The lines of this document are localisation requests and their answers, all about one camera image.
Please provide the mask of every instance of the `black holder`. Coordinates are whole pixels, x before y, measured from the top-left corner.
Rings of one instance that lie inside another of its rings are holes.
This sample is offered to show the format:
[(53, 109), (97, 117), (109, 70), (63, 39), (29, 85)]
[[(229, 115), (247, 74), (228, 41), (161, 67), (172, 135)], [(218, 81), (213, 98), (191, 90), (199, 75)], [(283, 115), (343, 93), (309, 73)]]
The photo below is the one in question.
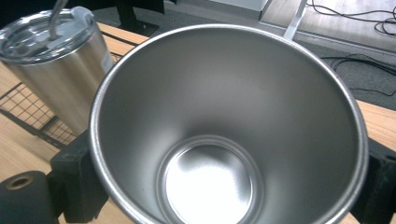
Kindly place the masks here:
[[(369, 172), (351, 213), (360, 223), (390, 223), (396, 212), (396, 152), (372, 139), (369, 148)], [(87, 132), (50, 164), (47, 176), (28, 172), (0, 184), (0, 223), (58, 223), (61, 213), (67, 222), (85, 223), (98, 216), (108, 196), (93, 169)]]
[(159, 26), (145, 21), (139, 21), (134, 14), (134, 2), (116, 0), (117, 11), (120, 15), (120, 28), (139, 35), (151, 36)]

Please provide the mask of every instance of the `gray carpet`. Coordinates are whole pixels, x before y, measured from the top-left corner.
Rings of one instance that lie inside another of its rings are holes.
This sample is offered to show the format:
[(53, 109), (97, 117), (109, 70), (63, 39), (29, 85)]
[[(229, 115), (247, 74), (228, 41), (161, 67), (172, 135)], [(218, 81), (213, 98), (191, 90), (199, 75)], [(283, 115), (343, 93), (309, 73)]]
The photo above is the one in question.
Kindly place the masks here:
[[(154, 23), (160, 26), (160, 28), (151, 37), (189, 25), (219, 23), (218, 21), (210, 20), (204, 17), (192, 16), (169, 9), (165, 10), (165, 15), (139, 8), (136, 8), (134, 12), (139, 20)], [(99, 22), (112, 26), (120, 25), (118, 12), (114, 7), (95, 10), (93, 14), (96, 17), (96, 20)], [(311, 50), (319, 57), (346, 56), (349, 54), (347, 52), (328, 49), (304, 42), (298, 43)], [(325, 62), (331, 64), (332, 61), (325, 60)], [(356, 99), (396, 110), (396, 94), (387, 96), (377, 92), (381, 91), (386, 94), (392, 94), (395, 92), (396, 76), (390, 75), (379, 70), (378, 68), (362, 63), (343, 63), (338, 67), (337, 73), (345, 81), (348, 87), (351, 88), (351, 92)]]

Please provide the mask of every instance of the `wire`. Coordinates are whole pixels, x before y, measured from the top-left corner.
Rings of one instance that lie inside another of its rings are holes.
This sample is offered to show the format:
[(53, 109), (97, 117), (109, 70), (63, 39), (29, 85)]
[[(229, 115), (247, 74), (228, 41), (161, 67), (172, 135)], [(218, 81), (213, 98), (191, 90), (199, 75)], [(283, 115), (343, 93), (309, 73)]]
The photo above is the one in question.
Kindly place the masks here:
[[(386, 24), (387, 25), (396, 25), (396, 7), (394, 7), (392, 11), (372, 10), (372, 11), (367, 11), (367, 12), (346, 14), (346, 13), (340, 13), (340, 12), (334, 10), (334, 9), (329, 8), (329, 7), (316, 5), (314, 0), (312, 0), (312, 4), (308, 4), (307, 3), (307, 5), (312, 7), (317, 13), (322, 14), (322, 15), (341, 16), (341, 17), (345, 17), (345, 18), (352, 19), (352, 20), (355, 20), (355, 21), (376, 22), (376, 25), (374, 26), (374, 29), (376, 31), (378, 31), (379, 33), (384, 34), (384, 35), (396, 36), (396, 33), (391, 33), (386, 28)], [(330, 11), (331, 13), (320, 11), (320, 10), (318, 10), (318, 8), (326, 9), (326, 10)], [(391, 14), (392, 17), (391, 18), (387, 18), (387, 19), (385, 19), (383, 21), (380, 21), (380, 20), (366, 20), (366, 19), (356, 18), (356, 16), (368, 15), (368, 14), (373, 14), (373, 13), (387, 13), (387, 14)]]
[[(330, 67), (332, 68), (332, 70), (334, 70), (334, 72), (337, 72), (338, 67), (343, 63), (364, 63), (376, 67), (392, 76), (396, 76), (396, 65), (380, 62), (379, 60), (376, 60), (364, 54), (349, 54), (345, 57), (322, 57), (321, 59), (332, 60)], [(364, 89), (364, 88), (349, 88), (349, 89), (352, 91), (372, 91), (388, 97), (391, 97), (396, 94), (396, 90), (394, 90), (392, 93), (386, 93), (384, 91)]]

